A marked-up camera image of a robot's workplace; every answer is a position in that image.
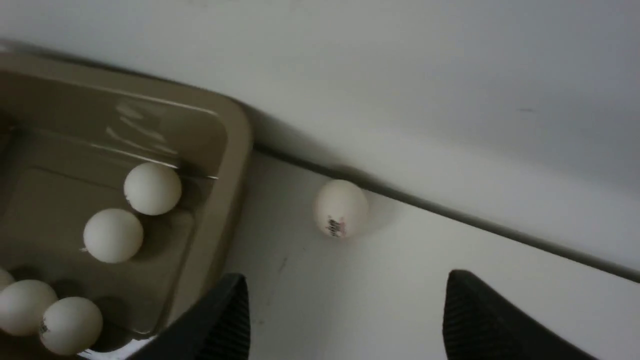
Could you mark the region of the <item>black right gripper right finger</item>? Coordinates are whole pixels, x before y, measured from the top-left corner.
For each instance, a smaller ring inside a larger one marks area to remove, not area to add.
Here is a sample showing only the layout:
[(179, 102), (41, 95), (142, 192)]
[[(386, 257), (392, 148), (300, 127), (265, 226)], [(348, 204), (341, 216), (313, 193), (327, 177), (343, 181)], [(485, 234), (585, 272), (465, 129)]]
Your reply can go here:
[(448, 274), (442, 338), (448, 360), (594, 359), (466, 269)]

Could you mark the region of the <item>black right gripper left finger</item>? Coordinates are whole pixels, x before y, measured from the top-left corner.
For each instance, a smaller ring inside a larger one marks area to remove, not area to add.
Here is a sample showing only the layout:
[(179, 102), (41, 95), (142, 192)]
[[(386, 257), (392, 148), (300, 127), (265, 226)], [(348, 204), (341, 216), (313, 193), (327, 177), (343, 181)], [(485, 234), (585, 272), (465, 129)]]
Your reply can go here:
[(247, 360), (251, 322), (246, 277), (227, 273), (130, 360)]

